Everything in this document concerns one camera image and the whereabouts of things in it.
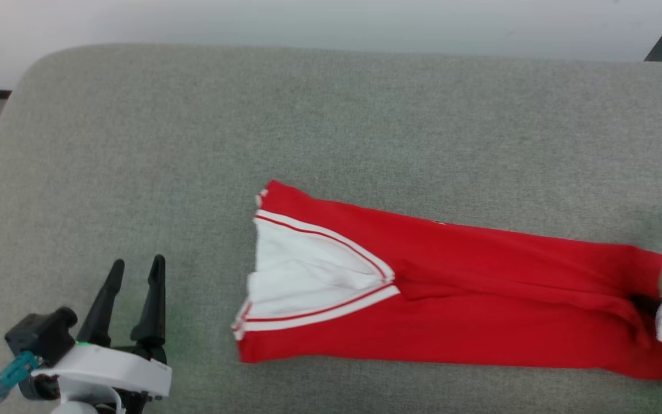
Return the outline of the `red white basketball jersey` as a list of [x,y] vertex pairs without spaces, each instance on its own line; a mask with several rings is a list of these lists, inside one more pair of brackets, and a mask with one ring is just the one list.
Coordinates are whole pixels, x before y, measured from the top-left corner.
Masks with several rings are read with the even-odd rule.
[[547,369],[662,381],[641,299],[662,255],[258,194],[255,269],[232,324],[241,361],[319,355]]

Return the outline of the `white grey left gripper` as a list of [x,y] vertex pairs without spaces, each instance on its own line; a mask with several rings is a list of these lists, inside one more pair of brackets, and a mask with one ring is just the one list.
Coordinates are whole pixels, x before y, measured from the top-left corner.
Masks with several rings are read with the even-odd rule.
[[[172,369],[157,359],[105,348],[114,301],[124,277],[123,259],[113,262],[77,334],[77,344],[54,367],[32,372],[33,380],[55,383],[59,404],[51,414],[143,414],[145,406],[168,398]],[[144,347],[166,342],[166,260],[155,256],[149,291],[130,338]]]

